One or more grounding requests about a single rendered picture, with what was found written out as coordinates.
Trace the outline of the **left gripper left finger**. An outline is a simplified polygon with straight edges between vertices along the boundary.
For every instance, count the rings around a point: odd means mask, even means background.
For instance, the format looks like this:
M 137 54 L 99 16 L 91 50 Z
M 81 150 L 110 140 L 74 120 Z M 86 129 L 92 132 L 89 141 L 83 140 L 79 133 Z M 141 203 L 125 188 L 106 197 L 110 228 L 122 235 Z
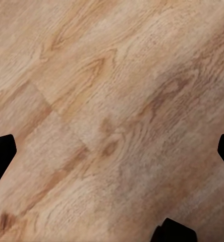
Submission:
M 0 137 L 0 179 L 8 168 L 15 154 L 16 143 L 12 134 Z

